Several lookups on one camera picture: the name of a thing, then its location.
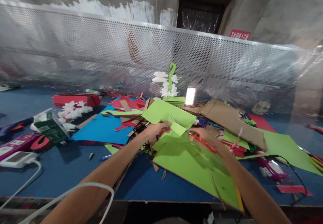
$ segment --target blue pen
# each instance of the blue pen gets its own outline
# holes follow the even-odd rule
[[[111,155],[108,155],[108,156],[105,156],[105,157],[102,157],[99,159],[99,161],[104,161],[104,160],[107,160],[109,157],[113,156],[113,154]]]

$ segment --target pink toy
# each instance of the pink toy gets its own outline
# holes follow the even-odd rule
[[[17,151],[29,151],[30,146],[40,135],[22,135],[15,140],[0,146],[0,161]]]

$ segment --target white cable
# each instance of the white cable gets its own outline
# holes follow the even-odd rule
[[[16,191],[16,193],[14,193],[1,207],[0,207],[0,210],[2,208],[4,208],[5,205],[7,205],[9,203],[9,201],[12,200],[12,198],[14,198],[17,194],[19,194],[19,192],[26,187],[26,185],[39,173],[39,171],[41,170],[41,164],[40,162],[38,162],[37,160],[33,160],[32,161],[33,163],[37,164],[38,165],[38,170],[36,171],[36,173],[29,179],[26,181],[26,183],[23,184],[22,187],[19,188],[19,190]]]
[[[74,190],[84,187],[84,186],[97,186],[100,188],[104,188],[106,190],[109,190],[111,192],[111,198],[109,201],[109,204],[107,206],[107,209],[104,212],[104,215],[100,221],[100,224],[103,223],[105,217],[107,216],[107,213],[110,209],[110,206],[112,204],[113,198],[114,198],[114,190],[105,184],[100,184],[100,183],[95,183],[95,182],[88,182],[88,183],[83,183],[83,184],[79,184],[75,187],[73,187],[72,189],[66,191],[64,194],[61,194],[59,197],[57,197],[56,199],[52,200],[51,202],[49,202],[48,204],[44,205],[42,208],[40,208],[39,210],[35,211],[33,214],[31,214],[29,217],[27,217],[26,219],[24,219],[23,221],[19,222],[19,224],[27,224],[28,222],[30,222],[32,219],[34,219],[36,216],[38,216],[40,213],[42,213],[44,210],[46,210],[48,207],[52,206],[53,204],[55,204],[56,202],[60,201],[61,199],[63,199],[66,195],[68,195],[69,193],[73,192]]]

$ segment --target perforated metal panel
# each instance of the perforated metal panel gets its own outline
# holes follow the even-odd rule
[[[309,51],[36,5],[0,5],[0,47],[2,78],[158,96],[153,73],[174,62],[179,95],[250,106],[323,69]]]

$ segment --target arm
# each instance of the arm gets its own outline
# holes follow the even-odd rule
[[[218,152],[237,185],[250,214],[257,223],[291,223],[273,198],[249,171],[236,160],[220,140],[210,136],[204,128],[191,128],[189,130],[197,133],[200,138]]]
[[[169,132],[169,126],[171,124],[171,122],[158,123],[156,125],[150,124],[130,143],[86,176],[80,184],[85,182],[97,182],[113,187],[123,170],[135,157],[144,143],[156,136],[161,130]],[[66,196],[41,223],[86,223],[100,207],[108,194],[108,190],[94,186],[77,189]]]

